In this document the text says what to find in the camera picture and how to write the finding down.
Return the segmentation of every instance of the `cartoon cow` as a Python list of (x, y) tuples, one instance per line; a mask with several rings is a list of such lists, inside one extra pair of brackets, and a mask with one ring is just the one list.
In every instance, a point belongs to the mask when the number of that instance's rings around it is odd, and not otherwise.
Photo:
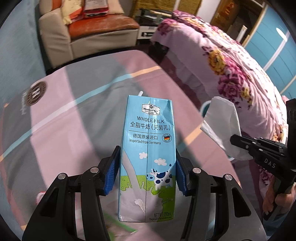
[(150, 174), (154, 176), (155, 190), (161, 189), (162, 186), (172, 187), (173, 186), (173, 176), (170, 172), (172, 164), (169, 165), (170, 168), (166, 172), (157, 172), (157, 170), (151, 169)]

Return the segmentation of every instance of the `cloud illustration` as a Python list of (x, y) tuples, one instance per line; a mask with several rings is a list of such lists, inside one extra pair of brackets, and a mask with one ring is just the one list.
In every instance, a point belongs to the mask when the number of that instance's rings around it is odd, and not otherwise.
[(162, 166), (166, 166), (166, 162), (165, 162), (165, 159), (161, 159), (161, 158), (158, 158), (156, 160), (154, 160), (155, 163), (157, 163), (159, 166), (162, 165)]
[(148, 154), (145, 152), (139, 153), (140, 159), (147, 158)]

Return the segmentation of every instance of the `orange leather seat cushion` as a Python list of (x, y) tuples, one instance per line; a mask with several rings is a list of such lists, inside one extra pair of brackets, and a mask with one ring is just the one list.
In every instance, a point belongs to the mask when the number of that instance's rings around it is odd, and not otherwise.
[(69, 26), (71, 39), (79, 39), (93, 34), (109, 33), (125, 29), (138, 29), (139, 24), (124, 15), (110, 14), (99, 18), (82, 19)]

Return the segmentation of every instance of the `red and white package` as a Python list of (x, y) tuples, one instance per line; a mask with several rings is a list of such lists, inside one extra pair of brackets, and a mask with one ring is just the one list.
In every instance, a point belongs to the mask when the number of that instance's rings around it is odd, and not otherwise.
[(84, 17), (95, 18), (105, 16), (109, 12), (107, 0), (85, 0), (84, 3)]

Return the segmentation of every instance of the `paper towel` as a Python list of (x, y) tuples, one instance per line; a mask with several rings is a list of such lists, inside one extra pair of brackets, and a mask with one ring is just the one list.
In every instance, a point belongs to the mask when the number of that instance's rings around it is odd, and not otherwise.
[(204, 117), (201, 130), (216, 142), (228, 156), (237, 160), (251, 160), (247, 150), (230, 143), (234, 134), (242, 136), (235, 106), (229, 100), (214, 97)]

